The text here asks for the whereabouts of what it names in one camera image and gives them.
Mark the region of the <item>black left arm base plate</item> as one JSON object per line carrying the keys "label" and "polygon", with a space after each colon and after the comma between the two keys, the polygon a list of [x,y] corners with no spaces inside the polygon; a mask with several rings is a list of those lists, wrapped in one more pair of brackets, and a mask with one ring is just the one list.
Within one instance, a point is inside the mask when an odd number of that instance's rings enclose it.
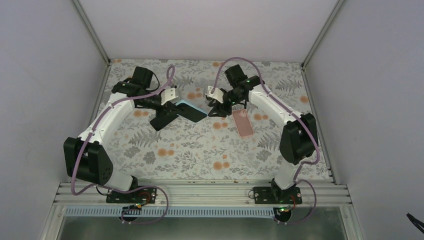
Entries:
{"label": "black left arm base plate", "polygon": [[158,189],[156,187],[139,187],[130,193],[109,190],[106,194],[106,202],[109,204],[154,204]]}

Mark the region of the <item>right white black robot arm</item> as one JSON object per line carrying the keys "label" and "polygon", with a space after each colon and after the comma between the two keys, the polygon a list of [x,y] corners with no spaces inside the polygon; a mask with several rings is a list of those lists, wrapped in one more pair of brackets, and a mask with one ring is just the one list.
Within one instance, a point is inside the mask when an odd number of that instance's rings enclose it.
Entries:
{"label": "right white black robot arm", "polygon": [[315,117],[311,113],[302,114],[289,107],[265,84],[261,73],[248,77],[240,67],[234,65],[224,72],[231,90],[209,85],[204,94],[212,108],[210,117],[227,117],[232,107],[242,102],[250,102],[265,112],[282,128],[279,151],[282,155],[280,168],[271,180],[272,201],[282,204],[295,196],[297,177],[307,158],[319,152],[318,130]]}

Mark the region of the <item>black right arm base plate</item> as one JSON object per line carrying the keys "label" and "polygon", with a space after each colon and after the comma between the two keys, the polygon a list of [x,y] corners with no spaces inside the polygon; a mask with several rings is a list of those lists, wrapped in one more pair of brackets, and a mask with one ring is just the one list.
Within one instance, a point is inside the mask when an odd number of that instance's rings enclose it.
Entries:
{"label": "black right arm base plate", "polygon": [[300,188],[292,186],[281,190],[278,187],[256,186],[248,193],[256,205],[293,205],[302,204],[302,194]]}

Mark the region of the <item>pink phone case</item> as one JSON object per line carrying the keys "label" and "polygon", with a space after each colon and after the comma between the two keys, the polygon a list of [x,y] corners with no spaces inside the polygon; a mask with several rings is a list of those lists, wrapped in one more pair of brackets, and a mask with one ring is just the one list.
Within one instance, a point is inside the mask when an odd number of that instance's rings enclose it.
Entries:
{"label": "pink phone case", "polygon": [[234,110],[232,112],[232,117],[235,123],[236,130],[238,132],[238,135],[241,138],[250,137],[254,134],[254,129],[252,127],[248,113],[245,109]]}

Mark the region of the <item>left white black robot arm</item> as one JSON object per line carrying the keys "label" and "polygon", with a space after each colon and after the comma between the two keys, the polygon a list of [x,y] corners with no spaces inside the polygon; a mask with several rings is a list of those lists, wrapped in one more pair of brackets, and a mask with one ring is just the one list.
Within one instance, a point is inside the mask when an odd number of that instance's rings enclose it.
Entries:
{"label": "left white black robot arm", "polygon": [[107,145],[119,125],[136,107],[161,109],[171,101],[162,101],[170,91],[176,68],[166,71],[167,81],[155,91],[149,89],[155,73],[137,66],[132,77],[113,86],[103,110],[78,137],[68,137],[64,144],[65,165],[71,178],[70,192],[79,196],[91,187],[116,191],[124,201],[131,203],[139,197],[138,179],[117,170],[107,153]]}

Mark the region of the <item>black phone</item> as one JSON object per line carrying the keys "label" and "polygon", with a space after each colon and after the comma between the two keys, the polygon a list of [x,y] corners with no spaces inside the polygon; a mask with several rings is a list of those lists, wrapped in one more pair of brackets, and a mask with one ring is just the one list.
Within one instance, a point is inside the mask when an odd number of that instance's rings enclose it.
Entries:
{"label": "black phone", "polygon": [[208,116],[207,112],[188,101],[181,100],[175,105],[178,109],[177,115],[194,123],[198,123],[199,121],[205,119]]}
{"label": "black phone", "polygon": [[178,117],[178,114],[171,111],[156,111],[155,117],[149,123],[156,131],[160,131]]}

